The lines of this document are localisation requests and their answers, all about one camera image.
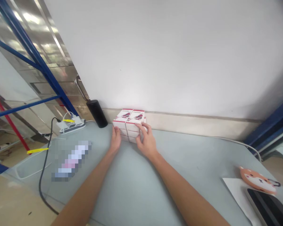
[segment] gray tabletop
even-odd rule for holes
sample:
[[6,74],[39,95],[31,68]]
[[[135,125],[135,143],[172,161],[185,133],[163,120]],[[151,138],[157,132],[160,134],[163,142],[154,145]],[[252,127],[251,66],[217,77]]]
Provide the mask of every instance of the gray tabletop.
[[[110,143],[111,127],[109,124],[100,129],[90,122],[84,129],[61,136],[67,140],[53,140],[48,156],[48,163],[51,164],[45,169],[42,191],[57,208],[63,208],[104,156]],[[153,130],[153,135],[163,157],[229,224],[251,225],[222,178],[240,178],[238,166],[250,168],[271,179],[274,177],[244,146],[216,138],[174,132]],[[92,150],[81,168],[68,182],[52,182],[51,172],[82,140],[92,141]],[[40,172],[29,175],[42,167],[44,157],[45,152],[31,155],[5,175],[37,190]],[[277,198],[283,203],[283,187],[278,189]],[[184,225],[153,166],[141,155],[136,144],[124,141],[106,175],[91,219],[106,226]]]

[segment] red metal pole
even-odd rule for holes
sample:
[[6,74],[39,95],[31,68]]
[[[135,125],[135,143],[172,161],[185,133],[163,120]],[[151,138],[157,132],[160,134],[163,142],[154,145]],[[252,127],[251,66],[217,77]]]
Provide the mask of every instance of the red metal pole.
[[[0,103],[0,110],[1,111],[5,111],[2,104]],[[23,137],[21,136],[21,134],[19,133],[19,131],[17,130],[15,124],[13,123],[13,121],[10,119],[10,117],[8,115],[5,115],[6,120],[8,121],[8,123],[10,124],[10,126],[13,128],[14,132],[16,133],[16,135],[19,137],[21,143],[23,144],[23,146],[25,147],[25,149],[27,151],[29,151],[29,147],[27,146],[27,143],[25,142],[25,140],[23,139]]]

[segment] stacked boxes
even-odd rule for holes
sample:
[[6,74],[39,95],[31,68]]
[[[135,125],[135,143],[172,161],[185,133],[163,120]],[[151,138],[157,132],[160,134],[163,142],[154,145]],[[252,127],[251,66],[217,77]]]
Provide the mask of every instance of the stacked boxes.
[[135,138],[142,133],[135,123],[141,124],[145,121],[145,111],[134,109],[123,109],[113,120],[113,125],[120,129],[123,141],[136,143]]

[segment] black speaker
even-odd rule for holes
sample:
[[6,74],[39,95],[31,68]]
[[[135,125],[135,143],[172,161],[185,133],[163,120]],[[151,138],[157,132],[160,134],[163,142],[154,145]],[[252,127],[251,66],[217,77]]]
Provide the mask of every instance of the black speaker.
[[86,102],[87,107],[89,108],[92,116],[94,117],[95,122],[98,127],[104,128],[108,125],[108,122],[104,116],[103,110],[98,102],[98,100],[88,100]]

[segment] pixelated area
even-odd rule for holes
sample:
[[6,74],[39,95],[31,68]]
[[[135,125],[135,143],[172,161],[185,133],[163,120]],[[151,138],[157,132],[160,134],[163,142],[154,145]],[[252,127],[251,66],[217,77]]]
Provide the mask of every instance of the pixelated area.
[[81,165],[85,163],[88,152],[91,151],[91,144],[91,141],[79,141],[79,144],[75,146],[74,150],[71,150],[70,154],[67,154],[67,152],[63,154],[65,155],[64,158],[56,156],[58,168],[55,168],[52,172],[52,181],[69,181],[74,177]]

